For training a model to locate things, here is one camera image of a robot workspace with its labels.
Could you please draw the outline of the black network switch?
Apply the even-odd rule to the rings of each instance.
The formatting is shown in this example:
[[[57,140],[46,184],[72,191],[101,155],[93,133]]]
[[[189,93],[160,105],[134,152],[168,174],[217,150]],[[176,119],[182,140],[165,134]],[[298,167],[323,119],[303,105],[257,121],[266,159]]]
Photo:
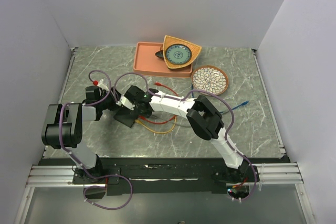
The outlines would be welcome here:
[[[133,127],[136,119],[139,117],[139,110],[135,108],[134,110],[130,110],[126,107],[120,108],[113,118],[122,123],[123,125],[131,128]]]

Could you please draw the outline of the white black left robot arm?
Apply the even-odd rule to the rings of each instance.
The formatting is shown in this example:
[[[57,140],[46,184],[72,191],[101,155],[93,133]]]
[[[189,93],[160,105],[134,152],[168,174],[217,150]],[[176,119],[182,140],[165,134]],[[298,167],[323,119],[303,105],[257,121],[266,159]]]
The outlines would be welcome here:
[[[103,179],[104,170],[99,156],[82,141],[83,122],[98,121],[104,110],[118,109],[113,94],[117,98],[121,95],[112,88],[108,91],[99,86],[89,86],[81,103],[50,104],[41,132],[43,144],[65,151],[78,171],[86,171],[85,176],[92,183]]]

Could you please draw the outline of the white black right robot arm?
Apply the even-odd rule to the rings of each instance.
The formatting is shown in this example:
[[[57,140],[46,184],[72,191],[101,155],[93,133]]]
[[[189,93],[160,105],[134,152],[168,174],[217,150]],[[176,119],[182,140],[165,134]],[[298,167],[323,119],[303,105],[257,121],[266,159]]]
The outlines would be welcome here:
[[[167,112],[187,119],[194,133],[199,138],[210,141],[217,149],[233,180],[239,182],[248,175],[249,163],[228,134],[233,123],[226,127],[221,113],[207,97],[199,95],[197,98],[183,98],[156,89],[144,92],[131,86],[120,97],[120,102],[143,117],[148,117],[153,112]]]

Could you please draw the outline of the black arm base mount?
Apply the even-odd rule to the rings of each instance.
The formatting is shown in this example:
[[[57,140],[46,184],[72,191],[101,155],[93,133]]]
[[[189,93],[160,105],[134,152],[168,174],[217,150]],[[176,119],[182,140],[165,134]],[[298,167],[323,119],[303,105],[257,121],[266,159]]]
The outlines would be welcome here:
[[[229,168],[222,158],[101,158],[89,177],[74,167],[69,158],[43,158],[40,166],[70,166],[75,185],[99,185],[108,196],[133,192],[225,194],[228,184],[244,186],[260,181],[256,166],[243,162]]]

